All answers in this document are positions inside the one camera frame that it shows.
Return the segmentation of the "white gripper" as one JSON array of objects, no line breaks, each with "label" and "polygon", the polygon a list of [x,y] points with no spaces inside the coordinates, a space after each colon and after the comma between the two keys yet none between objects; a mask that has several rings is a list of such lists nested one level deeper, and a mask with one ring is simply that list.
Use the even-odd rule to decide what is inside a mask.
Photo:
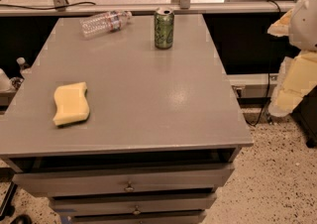
[{"label": "white gripper", "polygon": [[287,56],[279,68],[268,112],[284,117],[317,86],[317,0],[298,0],[293,11],[283,14],[267,32],[276,37],[289,35],[293,46],[305,50],[295,58]]}]

